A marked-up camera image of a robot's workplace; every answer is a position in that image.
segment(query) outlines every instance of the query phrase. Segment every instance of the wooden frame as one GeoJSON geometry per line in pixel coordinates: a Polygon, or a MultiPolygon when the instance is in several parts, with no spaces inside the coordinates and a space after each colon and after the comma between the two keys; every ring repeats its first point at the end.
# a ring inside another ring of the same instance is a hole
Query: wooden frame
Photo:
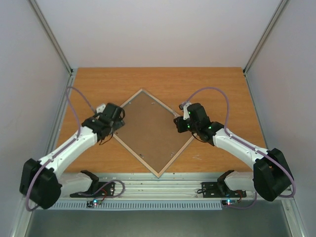
{"type": "MultiPolygon", "coordinates": [[[[159,105],[167,109],[170,113],[174,114],[175,117],[180,116],[177,114],[174,110],[169,108],[166,104],[161,102],[159,99],[148,93],[147,91],[140,89],[137,91],[134,95],[132,95],[127,101],[125,101],[121,107],[123,108],[125,105],[130,103],[135,97],[137,97],[140,93],[145,93],[146,95],[150,96],[153,100],[155,100],[159,105]]],[[[136,152],[134,152],[127,144],[124,143],[123,140],[121,140],[116,134],[113,135],[114,138],[121,143],[133,156],[135,156],[147,169],[149,169],[155,176],[160,177],[170,166],[171,164],[178,158],[178,156],[185,150],[185,148],[192,142],[193,137],[191,136],[188,141],[182,146],[181,149],[178,150],[178,152],[170,159],[170,161],[162,168],[160,172],[157,172],[154,170],[141,156],[139,156],[136,152]]]]}

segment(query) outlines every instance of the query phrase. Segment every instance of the mounting plate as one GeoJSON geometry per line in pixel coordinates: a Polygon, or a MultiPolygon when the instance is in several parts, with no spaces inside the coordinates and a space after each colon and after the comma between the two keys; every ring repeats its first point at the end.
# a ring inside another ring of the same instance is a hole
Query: mounting plate
{"type": "MultiPolygon", "coordinates": [[[[239,198],[240,195],[236,191],[231,191],[228,196],[223,197],[217,187],[217,182],[202,182],[203,198],[239,198]]],[[[246,191],[239,190],[241,197],[245,198],[247,196],[246,191]]]]}
{"type": "MultiPolygon", "coordinates": [[[[100,187],[102,187],[102,185],[105,185],[105,184],[106,184],[106,182],[99,182],[97,189],[99,189],[100,187]]],[[[107,192],[107,197],[112,197],[114,195],[114,191],[115,191],[115,183],[111,182],[108,185],[106,185],[103,189],[107,192]]],[[[75,194],[70,194],[70,197],[71,198],[101,198],[101,197],[103,197],[103,195],[104,195],[104,192],[102,190],[100,190],[99,192],[97,192],[93,196],[87,197],[87,196],[83,196],[83,195],[75,193],[75,194]]]]}

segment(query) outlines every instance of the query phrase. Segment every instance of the gray floor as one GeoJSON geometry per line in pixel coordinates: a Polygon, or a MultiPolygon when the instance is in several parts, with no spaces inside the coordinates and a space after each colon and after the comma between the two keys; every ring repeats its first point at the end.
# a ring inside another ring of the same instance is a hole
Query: gray floor
{"type": "Polygon", "coordinates": [[[247,210],[65,211],[37,210],[27,237],[287,237],[280,201],[247,210]]]}

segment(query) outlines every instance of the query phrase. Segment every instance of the cable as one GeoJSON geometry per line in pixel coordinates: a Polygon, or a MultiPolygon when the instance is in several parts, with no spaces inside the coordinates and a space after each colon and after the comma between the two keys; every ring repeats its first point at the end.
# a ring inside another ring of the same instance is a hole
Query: cable
{"type": "Polygon", "coordinates": [[[206,191],[207,191],[206,188],[199,189],[199,190],[197,190],[197,194],[204,194],[204,193],[206,193],[206,191]]]}
{"type": "Polygon", "coordinates": [[[103,145],[103,144],[107,143],[108,141],[110,141],[112,139],[112,137],[113,137],[113,133],[112,133],[111,137],[108,140],[106,140],[105,142],[102,143],[103,140],[101,140],[99,145],[103,145]]]}
{"type": "Polygon", "coordinates": [[[239,190],[236,190],[236,192],[240,195],[240,198],[239,198],[239,200],[237,201],[238,203],[240,203],[241,200],[242,200],[242,194],[241,194],[241,192],[240,192],[239,190]]]}
{"type": "Polygon", "coordinates": [[[104,192],[104,196],[103,196],[103,198],[102,198],[102,200],[101,200],[101,203],[104,201],[104,199],[105,199],[105,197],[107,196],[107,191],[105,191],[104,189],[101,189],[103,192],[104,192]]]}
{"type": "Polygon", "coordinates": [[[36,205],[35,207],[33,208],[30,208],[30,205],[29,205],[29,202],[30,202],[30,195],[31,195],[31,191],[33,189],[33,186],[34,186],[34,183],[36,181],[36,179],[38,178],[38,176],[40,175],[40,173],[45,169],[45,167],[52,162],[53,159],[55,159],[60,153],[62,153],[65,149],[67,149],[71,144],[73,144],[80,136],[80,133],[81,133],[81,124],[80,124],[80,120],[78,118],[78,115],[73,107],[73,105],[71,104],[70,102],[70,99],[69,99],[69,90],[70,89],[73,89],[75,90],[76,92],[78,92],[82,98],[86,101],[86,103],[89,105],[89,107],[91,108],[91,110],[93,111],[93,113],[95,113],[95,110],[94,108],[92,107],[92,105],[90,104],[90,102],[87,100],[87,98],[82,94],[81,91],[79,91],[77,88],[73,87],[73,86],[68,86],[65,90],[65,96],[66,96],[66,99],[67,99],[67,102],[68,102],[68,105],[69,107],[71,108],[74,116],[75,116],[75,119],[76,119],[76,122],[77,122],[77,126],[78,126],[78,132],[77,132],[77,138],[74,138],[73,140],[71,140],[68,144],[66,144],[65,146],[63,146],[58,152],[56,152],[51,159],[49,159],[48,161],[46,161],[40,168],[39,170],[36,172],[36,174],[34,175],[30,185],[29,185],[29,188],[28,188],[28,191],[26,193],[26,198],[25,198],[25,208],[28,210],[28,211],[34,211],[35,209],[38,208],[38,205],[36,205]]]}
{"type": "Polygon", "coordinates": [[[222,205],[223,207],[229,207],[229,208],[233,208],[233,209],[239,209],[239,210],[244,210],[244,209],[249,209],[251,207],[253,207],[255,205],[255,203],[257,202],[257,197],[258,194],[257,192],[255,192],[255,199],[253,200],[252,204],[250,204],[249,206],[232,206],[232,205],[222,205]]]}
{"type": "Polygon", "coordinates": [[[216,87],[212,87],[212,86],[207,86],[207,87],[203,87],[199,90],[197,90],[196,92],[194,92],[188,99],[187,101],[183,102],[182,103],[182,106],[184,106],[187,102],[189,102],[189,100],[191,100],[193,98],[193,96],[195,96],[196,94],[198,94],[200,91],[203,91],[203,90],[207,90],[207,89],[211,89],[211,90],[217,90],[219,91],[224,97],[225,97],[225,100],[226,100],[226,104],[227,104],[227,112],[226,112],[226,118],[225,118],[225,124],[224,124],[224,131],[225,133],[230,136],[231,139],[234,139],[235,141],[241,143],[242,145],[248,147],[249,149],[253,150],[254,152],[257,152],[259,153],[260,155],[264,156],[265,158],[267,158],[269,161],[271,161],[273,164],[275,164],[278,168],[280,168],[284,174],[288,177],[288,179],[290,180],[291,184],[292,184],[292,193],[290,195],[279,195],[279,197],[281,198],[292,198],[294,197],[295,193],[296,193],[296,184],[294,182],[294,179],[292,178],[292,176],[290,175],[289,172],[287,172],[287,170],[282,166],[280,165],[279,163],[277,163],[274,159],[272,159],[270,156],[268,156],[267,154],[264,154],[263,152],[259,151],[259,150],[256,150],[256,148],[252,147],[251,145],[245,143],[244,141],[238,139],[237,137],[234,137],[232,133],[230,133],[228,130],[227,130],[227,123],[228,123],[228,118],[229,118],[229,113],[230,113],[230,104],[229,104],[229,100],[228,100],[228,97],[227,95],[219,88],[216,88],[216,87]]]}
{"type": "Polygon", "coordinates": [[[194,136],[194,133],[192,133],[192,136],[193,136],[195,139],[197,139],[199,142],[207,143],[207,142],[204,142],[204,141],[198,139],[197,137],[195,137],[195,136],[194,136]]]}
{"type": "Polygon", "coordinates": [[[77,193],[77,194],[82,195],[82,196],[85,196],[85,197],[90,197],[90,196],[93,196],[93,195],[97,194],[97,193],[100,192],[100,190],[102,190],[105,186],[107,186],[108,184],[113,183],[113,182],[118,182],[118,183],[120,183],[120,184],[122,185],[122,191],[121,191],[119,194],[117,194],[117,195],[108,196],[108,198],[117,198],[117,197],[121,196],[121,195],[125,192],[125,184],[124,184],[121,180],[117,180],[117,179],[111,180],[111,181],[105,183],[105,184],[102,185],[97,191],[95,191],[93,194],[85,194],[85,193],[83,193],[83,192],[79,192],[79,193],[77,193]]]}
{"type": "Polygon", "coordinates": [[[123,113],[123,115],[122,115],[121,121],[125,118],[125,110],[123,108],[122,108],[122,113],[123,113]]]}

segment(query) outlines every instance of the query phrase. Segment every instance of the orange wooden surface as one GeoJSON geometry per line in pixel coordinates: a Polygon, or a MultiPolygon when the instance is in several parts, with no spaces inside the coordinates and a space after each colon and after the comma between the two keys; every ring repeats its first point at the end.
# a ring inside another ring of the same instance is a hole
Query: orange wooden surface
{"type": "MultiPolygon", "coordinates": [[[[230,100],[228,128],[249,142],[264,147],[241,68],[79,68],[74,86],[94,107],[107,102],[121,105],[143,88],[180,114],[178,105],[193,92],[201,87],[215,86],[225,91],[230,100]]],[[[81,122],[91,116],[90,108],[75,91],[71,94],[71,102],[81,122]]],[[[219,92],[200,92],[191,102],[201,103],[212,121],[224,123],[226,102],[219,92]]],[[[67,108],[58,144],[66,141],[76,130],[74,116],[67,108]]],[[[91,172],[149,172],[114,138],[103,146],[89,148],[67,171],[83,169],[91,172]]],[[[250,170],[226,151],[194,140],[166,172],[223,172],[229,169],[250,170]]]]}

